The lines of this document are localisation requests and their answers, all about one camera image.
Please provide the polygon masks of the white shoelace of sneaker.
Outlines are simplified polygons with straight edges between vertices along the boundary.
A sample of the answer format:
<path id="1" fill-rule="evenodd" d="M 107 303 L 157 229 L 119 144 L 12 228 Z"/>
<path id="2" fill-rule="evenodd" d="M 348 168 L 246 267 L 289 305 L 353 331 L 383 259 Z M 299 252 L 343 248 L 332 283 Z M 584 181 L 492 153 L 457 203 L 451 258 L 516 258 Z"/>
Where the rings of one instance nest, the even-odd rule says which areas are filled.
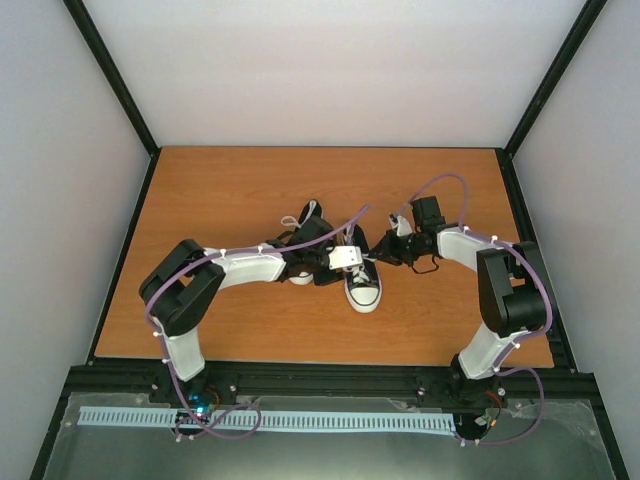
<path id="1" fill-rule="evenodd" d="M 371 286 L 371 278 L 364 265 L 347 269 L 345 271 L 345 281 L 348 291 Z"/>
<path id="2" fill-rule="evenodd" d="M 299 221 L 293 216 L 284 216 L 284 217 L 282 217 L 281 220 L 280 220 L 280 223 L 283 226 L 289 226 L 289 227 L 291 227 L 291 226 L 299 227 L 300 226 Z"/>

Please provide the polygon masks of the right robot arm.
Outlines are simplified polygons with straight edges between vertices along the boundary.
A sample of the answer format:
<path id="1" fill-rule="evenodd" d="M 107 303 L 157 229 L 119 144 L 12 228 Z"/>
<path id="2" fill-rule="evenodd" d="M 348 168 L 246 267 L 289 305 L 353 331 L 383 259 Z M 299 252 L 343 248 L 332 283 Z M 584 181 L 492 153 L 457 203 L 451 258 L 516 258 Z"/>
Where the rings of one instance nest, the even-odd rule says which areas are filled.
<path id="1" fill-rule="evenodd" d="M 448 223 L 437 199 L 411 202 L 413 222 L 396 213 L 391 228 L 371 250 L 374 259 L 412 268 L 423 256 L 454 261 L 477 274 L 482 323 L 469 345 L 451 361 L 448 394 L 470 404 L 493 384 L 504 360 L 522 342 L 550 329 L 555 300 L 538 246 L 509 243 Z"/>

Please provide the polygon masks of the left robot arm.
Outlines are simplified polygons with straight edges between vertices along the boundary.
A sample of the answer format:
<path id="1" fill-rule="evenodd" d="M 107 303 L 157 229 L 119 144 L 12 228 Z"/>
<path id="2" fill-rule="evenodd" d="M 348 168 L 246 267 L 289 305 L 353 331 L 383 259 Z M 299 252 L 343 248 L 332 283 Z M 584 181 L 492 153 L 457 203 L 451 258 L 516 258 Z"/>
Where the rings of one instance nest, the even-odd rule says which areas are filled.
<path id="1" fill-rule="evenodd" d="M 296 230 L 244 248 L 204 248 L 181 241 L 142 282 L 145 320 L 161 339 L 172 388 L 186 402 L 201 400 L 208 378 L 198 328 L 222 290 L 250 283 L 284 282 L 303 273 L 331 282 L 362 261 L 355 245 L 341 244 L 340 231 L 319 217 Z"/>

